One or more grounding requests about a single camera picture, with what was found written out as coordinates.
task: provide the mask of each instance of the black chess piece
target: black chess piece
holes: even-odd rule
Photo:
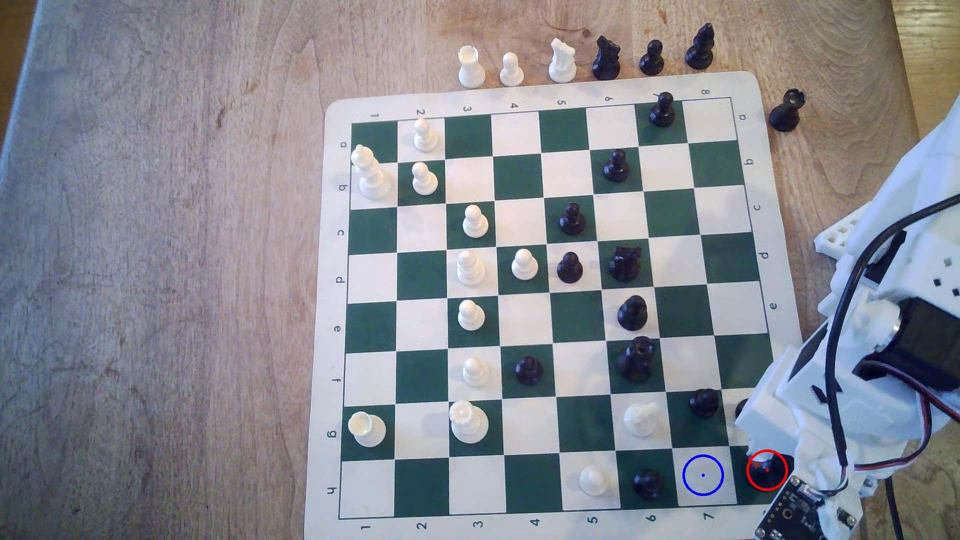
[[[584,275],[584,265],[572,251],[566,252],[557,264],[557,277],[564,283],[576,283]]]
[[[707,69],[713,63],[713,25],[705,24],[697,31],[693,46],[686,50],[686,65],[694,69]]]
[[[616,311],[616,321],[624,330],[640,330],[647,324],[647,302],[636,294],[631,296]]]
[[[630,176],[627,153],[622,148],[610,152],[610,159],[603,166],[603,176],[611,182],[623,182]]]
[[[580,205],[570,203],[566,205],[564,215],[560,216],[560,230],[571,236],[582,233],[587,227],[587,219],[580,211]]]
[[[657,104],[650,109],[650,123],[658,128],[669,128],[676,119],[677,113],[673,110],[673,94],[661,92],[657,96]]]
[[[659,75],[663,71],[663,43],[659,39],[652,39],[647,43],[647,54],[640,57],[637,66],[644,75]]]
[[[620,74],[620,46],[600,36],[597,39],[597,58],[593,61],[593,76],[598,81],[616,79]]]
[[[783,103],[770,111],[770,126],[778,132],[792,132],[800,123],[800,107],[806,103],[806,96],[796,88],[790,88],[783,94]]]

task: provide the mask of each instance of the white pawn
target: white pawn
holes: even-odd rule
[[[483,308],[478,306],[472,300],[464,300],[460,303],[457,313],[457,322],[460,323],[461,328],[464,330],[477,330],[483,326],[483,323],[486,320],[487,314],[483,312]]]
[[[553,60],[548,69],[550,78],[555,83],[569,83],[577,76],[577,64],[573,61],[573,55],[576,52],[573,47],[554,37],[550,42],[553,48]]]
[[[414,173],[414,191],[420,195],[429,195],[437,190],[437,175],[426,168],[426,163],[417,161],[412,167]]]
[[[504,86],[517,86],[523,82],[523,70],[514,53],[503,55],[503,69],[500,70],[500,82]]]
[[[530,253],[530,250],[526,248],[520,248],[516,250],[516,255],[514,256],[514,262],[511,263],[510,269],[513,270],[514,276],[518,280],[532,280],[534,276],[537,275],[537,269],[540,266],[537,264],[537,260],[534,258],[533,254]]]
[[[490,421],[482,408],[459,401],[450,406],[450,430],[457,440],[467,444],[480,442],[487,435]]]
[[[379,416],[366,412],[354,412],[347,420],[347,429],[361,446],[373,448],[387,436],[387,426]]]
[[[487,277],[487,267],[471,250],[464,250],[457,256],[457,280],[468,287],[480,284]]]
[[[487,80],[487,72],[480,65],[480,53],[472,45],[460,47],[457,53],[460,59],[460,84],[467,88],[476,88]]]
[[[480,211],[480,207],[470,205],[464,210],[464,233],[470,238],[479,238],[487,233],[490,222],[487,216]]]
[[[437,147],[440,138],[437,132],[430,129],[430,123],[426,118],[418,118],[414,122],[414,146],[421,152],[432,152]]]

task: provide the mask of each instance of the white square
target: white square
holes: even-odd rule
[[[507,480],[502,455],[450,458],[450,513],[507,511]]]
[[[720,365],[712,335],[663,337],[660,358],[667,392],[720,387]]]
[[[557,398],[515,398],[501,403],[504,454],[556,454],[560,451]]]
[[[641,146],[640,177],[644,191],[693,187],[689,147],[685,142]]]
[[[642,191],[603,193],[593,196],[597,240],[646,238],[647,205]]]
[[[446,249],[446,205],[413,205],[396,209],[396,250]]]
[[[344,406],[392,405],[396,399],[396,353],[353,353],[344,367]]]
[[[642,392],[635,394],[611,394],[613,410],[613,447],[617,450],[653,450],[670,448],[670,417],[666,405],[666,392]],[[623,415],[633,404],[657,404],[657,426],[645,437],[638,437],[623,426]]]
[[[495,156],[540,153],[540,114],[514,112],[490,117]]]
[[[607,491],[591,496],[580,487],[580,473],[589,466],[603,472]],[[620,507],[616,452],[567,452],[560,454],[560,491],[564,510],[595,510]]]
[[[550,293],[507,294],[497,299],[500,345],[553,343]]]
[[[710,283],[707,294],[714,335],[767,332],[759,282]]]
[[[394,461],[344,461],[340,468],[340,517],[394,515]]]
[[[650,270],[657,287],[706,283],[704,245],[700,236],[650,238]]]
[[[446,298],[401,300],[396,303],[396,349],[446,349]]]
[[[493,156],[447,160],[445,167],[448,203],[493,200]]]
[[[589,150],[540,154],[544,197],[571,197],[593,193]]]
[[[747,192],[742,185],[695,187],[697,223],[700,234],[748,233],[750,214]]]
[[[636,109],[633,105],[587,109],[587,135],[590,150],[637,146]]]
[[[684,101],[687,142],[736,139],[730,98]]]
[[[573,341],[553,345],[553,377],[558,396],[610,393],[606,341]]]

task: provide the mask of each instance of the white chess piece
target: white chess piece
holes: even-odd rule
[[[483,308],[478,306],[472,300],[464,300],[460,303],[457,313],[457,322],[467,331],[474,331],[483,326],[487,320],[487,314]]]
[[[553,60],[550,62],[550,78],[555,83],[569,83],[577,76],[577,64],[573,61],[576,52],[573,47],[554,37],[550,42],[553,48]]]
[[[380,162],[373,151],[358,144],[350,154],[354,171],[360,175],[360,192],[372,201],[382,199],[390,193],[390,179],[380,170]]]
[[[590,465],[580,472],[580,489],[584,493],[597,497],[607,491],[607,477],[600,467]]]
[[[414,173],[414,191],[420,195],[429,195],[437,190],[437,175],[430,172],[423,161],[417,161],[411,167]]]
[[[418,118],[414,122],[414,146],[417,147],[417,150],[433,152],[439,141],[437,132],[430,129],[430,122],[427,122],[426,118]]]
[[[520,248],[516,250],[514,262],[510,264],[510,269],[518,280],[532,280],[537,275],[537,269],[540,266],[530,250]]]
[[[660,408],[657,404],[633,404],[623,413],[623,427],[637,437],[646,437],[657,428]]]
[[[487,435],[490,421],[482,408],[459,401],[450,406],[450,430],[457,440],[467,444],[480,442]]]
[[[480,65],[480,53],[472,45],[460,47],[457,53],[460,59],[460,84],[467,88],[476,88],[487,80],[487,72]]]
[[[387,426],[383,420],[375,414],[367,414],[363,411],[354,412],[350,416],[347,420],[347,429],[361,446],[367,448],[380,444],[387,436]]]
[[[457,256],[457,280],[468,287],[473,287],[487,277],[487,267],[483,261],[471,250],[464,250]]]
[[[520,69],[514,53],[503,55],[503,69],[500,70],[500,82],[504,86],[518,86],[523,82],[523,70]]]
[[[470,238],[479,238],[487,233],[490,222],[487,216],[480,211],[480,207],[470,205],[464,210],[464,233]]]

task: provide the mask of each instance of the captured chess piece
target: captured chess piece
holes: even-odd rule
[[[770,111],[770,127],[778,132],[792,132],[800,123],[800,107],[806,103],[806,96],[796,88],[790,88],[783,94],[783,103]]]

